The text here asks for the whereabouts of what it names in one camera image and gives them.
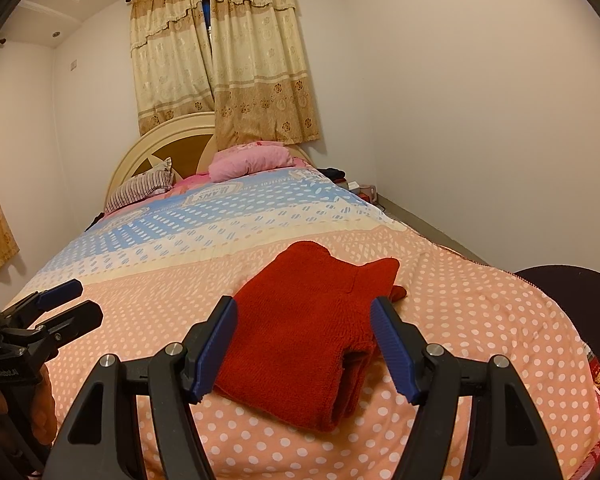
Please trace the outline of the person's left hand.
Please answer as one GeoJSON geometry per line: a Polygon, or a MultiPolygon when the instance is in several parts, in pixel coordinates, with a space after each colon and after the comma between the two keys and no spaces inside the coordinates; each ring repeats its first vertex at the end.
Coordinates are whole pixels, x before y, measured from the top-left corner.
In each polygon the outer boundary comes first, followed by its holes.
{"type": "Polygon", "coordinates": [[[31,429],[35,439],[42,445],[51,445],[57,434],[55,400],[50,375],[45,365],[40,370],[41,381],[35,386],[31,400],[31,429]]]}

